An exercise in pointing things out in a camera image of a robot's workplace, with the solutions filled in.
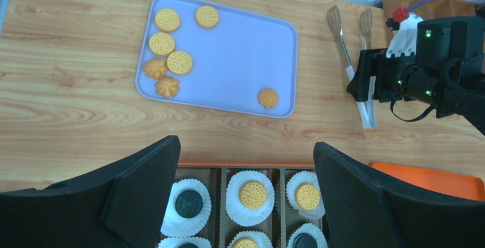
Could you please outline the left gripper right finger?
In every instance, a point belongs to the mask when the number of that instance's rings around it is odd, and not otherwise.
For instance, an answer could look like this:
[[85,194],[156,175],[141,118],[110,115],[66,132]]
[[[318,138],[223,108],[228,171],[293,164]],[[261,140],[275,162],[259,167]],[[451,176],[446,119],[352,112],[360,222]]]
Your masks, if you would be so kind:
[[325,142],[313,161],[331,247],[483,247],[484,203],[409,184]]

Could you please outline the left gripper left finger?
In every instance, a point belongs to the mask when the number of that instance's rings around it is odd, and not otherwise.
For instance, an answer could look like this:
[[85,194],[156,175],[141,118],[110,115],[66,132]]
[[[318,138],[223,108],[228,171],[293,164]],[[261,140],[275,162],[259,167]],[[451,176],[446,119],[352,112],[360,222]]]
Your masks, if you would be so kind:
[[180,140],[44,189],[1,193],[2,247],[157,247]]

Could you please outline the metal tongs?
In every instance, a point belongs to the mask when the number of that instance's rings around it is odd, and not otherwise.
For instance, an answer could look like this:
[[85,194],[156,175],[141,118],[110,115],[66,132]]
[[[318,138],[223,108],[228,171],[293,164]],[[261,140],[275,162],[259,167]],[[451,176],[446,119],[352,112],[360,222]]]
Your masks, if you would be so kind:
[[[326,17],[336,47],[340,51],[339,53],[342,57],[344,71],[348,80],[351,81],[353,80],[356,73],[355,69],[353,68],[352,61],[349,57],[347,47],[345,45],[339,8],[336,5],[332,6],[327,11]],[[371,93],[373,92],[373,88],[371,88],[372,84],[373,81],[370,81],[368,99],[366,101],[358,102],[357,100],[355,100],[356,107],[361,119],[361,125],[365,130],[374,129],[377,126],[375,117],[375,103],[371,95]]]

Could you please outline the round yellow biscuit cup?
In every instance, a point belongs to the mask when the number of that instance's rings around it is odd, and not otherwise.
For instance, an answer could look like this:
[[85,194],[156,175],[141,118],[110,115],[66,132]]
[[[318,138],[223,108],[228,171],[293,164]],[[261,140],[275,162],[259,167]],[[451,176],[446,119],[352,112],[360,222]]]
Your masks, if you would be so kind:
[[319,206],[320,192],[315,185],[302,183],[295,190],[295,200],[301,209],[311,211]]

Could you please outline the black sandwich cookie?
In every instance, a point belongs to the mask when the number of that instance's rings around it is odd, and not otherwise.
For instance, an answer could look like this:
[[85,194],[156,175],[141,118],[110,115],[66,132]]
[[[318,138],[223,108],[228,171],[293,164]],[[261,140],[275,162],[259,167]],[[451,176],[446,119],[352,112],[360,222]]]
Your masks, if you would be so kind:
[[204,205],[202,196],[194,190],[185,190],[175,200],[175,210],[179,216],[191,219],[199,215]]
[[310,234],[301,233],[294,239],[292,248],[318,248],[318,243]]
[[198,248],[194,243],[183,243],[178,248]]

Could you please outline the orange box lid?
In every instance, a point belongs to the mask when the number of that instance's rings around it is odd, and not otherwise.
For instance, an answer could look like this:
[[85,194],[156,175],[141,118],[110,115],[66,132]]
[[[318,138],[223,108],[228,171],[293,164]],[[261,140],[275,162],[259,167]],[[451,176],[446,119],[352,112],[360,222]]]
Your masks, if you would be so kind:
[[427,190],[459,198],[484,201],[484,182],[478,177],[382,162],[371,162],[369,166]]

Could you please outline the round yellow biscuit boxed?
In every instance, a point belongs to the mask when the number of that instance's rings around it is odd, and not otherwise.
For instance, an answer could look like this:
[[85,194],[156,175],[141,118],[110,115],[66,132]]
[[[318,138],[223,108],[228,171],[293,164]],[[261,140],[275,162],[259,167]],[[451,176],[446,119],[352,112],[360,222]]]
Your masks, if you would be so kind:
[[240,187],[238,198],[244,207],[256,210],[266,203],[267,191],[261,182],[248,181]]

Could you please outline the lavender cookie tray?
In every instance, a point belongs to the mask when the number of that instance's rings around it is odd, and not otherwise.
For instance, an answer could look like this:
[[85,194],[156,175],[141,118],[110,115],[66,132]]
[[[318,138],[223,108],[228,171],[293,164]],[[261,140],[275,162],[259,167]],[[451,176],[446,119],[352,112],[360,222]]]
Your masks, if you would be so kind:
[[[298,33],[282,19],[214,3],[220,19],[210,29],[199,26],[196,10],[205,0],[153,0],[136,70],[135,85],[145,98],[162,101],[156,80],[145,75],[146,61],[154,58],[149,38],[158,32],[155,14],[172,9],[180,27],[172,33],[176,49],[187,52],[192,70],[174,75],[180,91],[168,98],[171,103],[234,111],[272,118],[290,116],[296,104]],[[265,109],[258,93],[273,89],[279,96],[276,107]]]

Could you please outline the round yellow biscuit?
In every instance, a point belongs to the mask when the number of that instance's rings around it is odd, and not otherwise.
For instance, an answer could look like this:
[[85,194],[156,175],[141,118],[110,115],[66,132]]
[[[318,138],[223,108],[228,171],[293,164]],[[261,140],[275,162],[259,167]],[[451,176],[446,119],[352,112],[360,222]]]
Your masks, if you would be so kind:
[[210,29],[218,24],[220,16],[214,7],[204,5],[196,10],[195,19],[199,26]]
[[154,16],[154,22],[159,30],[170,33],[176,31],[181,24],[179,15],[172,9],[161,9]]
[[193,68],[192,57],[184,51],[174,51],[168,55],[166,65],[173,74],[184,75]]
[[258,243],[250,237],[242,237],[234,241],[231,248],[259,248]]
[[158,56],[167,57],[175,51],[176,42],[168,33],[155,33],[148,40],[150,50]]

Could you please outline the white paper cup back-left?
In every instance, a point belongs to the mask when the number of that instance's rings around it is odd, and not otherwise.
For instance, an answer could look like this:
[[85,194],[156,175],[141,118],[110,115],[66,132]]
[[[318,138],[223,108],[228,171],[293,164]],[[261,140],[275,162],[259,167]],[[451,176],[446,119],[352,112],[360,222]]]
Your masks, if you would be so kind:
[[[175,210],[175,200],[179,193],[185,190],[197,191],[204,201],[198,216],[186,219],[179,216]],[[208,223],[212,211],[212,201],[208,189],[198,179],[182,179],[172,185],[166,207],[161,233],[168,237],[192,237],[198,234]]]

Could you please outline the white paper cup front-right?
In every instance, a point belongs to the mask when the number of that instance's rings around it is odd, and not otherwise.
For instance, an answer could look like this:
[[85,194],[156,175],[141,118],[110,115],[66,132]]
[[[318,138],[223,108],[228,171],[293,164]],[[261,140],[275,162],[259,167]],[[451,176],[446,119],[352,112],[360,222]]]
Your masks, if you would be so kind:
[[292,248],[292,244],[297,235],[301,233],[308,233],[313,236],[318,243],[318,248],[327,248],[328,242],[323,232],[314,224],[305,223],[297,228],[289,237],[287,247]]

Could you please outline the white paper cup front-left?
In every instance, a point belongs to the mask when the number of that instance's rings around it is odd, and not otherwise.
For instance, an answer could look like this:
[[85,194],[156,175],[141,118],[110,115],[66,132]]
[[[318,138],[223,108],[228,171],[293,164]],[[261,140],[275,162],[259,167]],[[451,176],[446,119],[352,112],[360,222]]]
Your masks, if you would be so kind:
[[158,248],[178,248],[183,243],[194,243],[198,248],[211,248],[212,244],[208,239],[201,237],[185,237],[185,238],[175,238],[169,237],[163,239],[159,244]]

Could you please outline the white paper cup back-right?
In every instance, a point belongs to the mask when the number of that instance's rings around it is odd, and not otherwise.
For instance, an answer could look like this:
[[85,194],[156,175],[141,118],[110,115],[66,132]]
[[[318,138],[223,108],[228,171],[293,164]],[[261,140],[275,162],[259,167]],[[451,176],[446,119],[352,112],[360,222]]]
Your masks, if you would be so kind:
[[322,198],[320,200],[319,206],[316,209],[311,211],[303,210],[297,205],[295,200],[295,190],[302,183],[313,184],[317,187],[317,189],[320,192],[320,186],[315,173],[310,171],[298,172],[289,179],[285,187],[286,197],[289,204],[304,218],[311,219],[311,220],[321,219],[325,215],[325,207],[323,205]]

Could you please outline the wooden compartment organizer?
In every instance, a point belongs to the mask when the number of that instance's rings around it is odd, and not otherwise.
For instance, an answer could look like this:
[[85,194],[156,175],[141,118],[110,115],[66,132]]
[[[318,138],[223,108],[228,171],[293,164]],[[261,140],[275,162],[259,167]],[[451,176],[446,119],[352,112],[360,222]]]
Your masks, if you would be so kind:
[[[408,7],[422,0],[382,0],[384,20],[392,17],[392,13],[401,6]],[[438,0],[420,6],[413,13],[424,20],[453,16],[484,16],[484,1],[473,3],[464,0]]]

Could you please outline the flower butter cookie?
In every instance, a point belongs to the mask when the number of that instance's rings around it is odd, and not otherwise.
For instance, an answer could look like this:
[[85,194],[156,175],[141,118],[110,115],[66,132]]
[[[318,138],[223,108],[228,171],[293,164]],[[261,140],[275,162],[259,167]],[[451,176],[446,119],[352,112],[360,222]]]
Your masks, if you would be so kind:
[[180,91],[180,81],[167,75],[155,83],[155,88],[156,93],[165,99],[175,97]]
[[166,72],[168,71],[168,68],[166,66],[165,59],[152,58],[146,61],[145,66],[143,67],[143,70],[145,71],[145,75],[147,77],[160,79],[166,76]]

